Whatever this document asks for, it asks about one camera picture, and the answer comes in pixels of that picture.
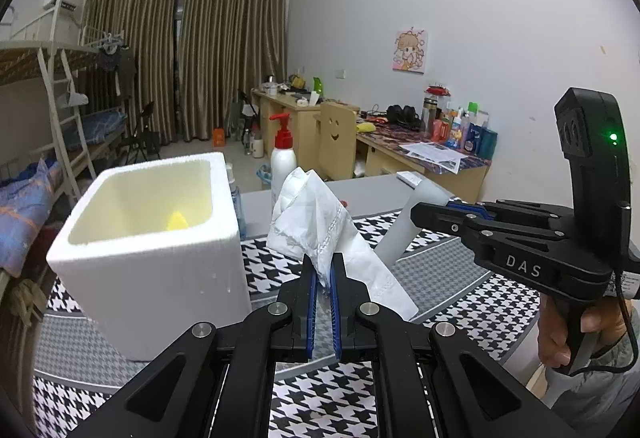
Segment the person right hand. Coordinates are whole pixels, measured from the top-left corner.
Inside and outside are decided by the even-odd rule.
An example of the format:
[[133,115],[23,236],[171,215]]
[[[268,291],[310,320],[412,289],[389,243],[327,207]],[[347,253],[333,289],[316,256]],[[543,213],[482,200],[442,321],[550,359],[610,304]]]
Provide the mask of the person right hand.
[[[603,297],[596,305],[586,309],[580,318],[580,331],[598,336],[593,351],[614,346],[626,333],[626,325],[618,300]],[[572,352],[567,345],[566,321],[552,297],[541,294],[538,318],[538,358],[545,366],[567,366]]]

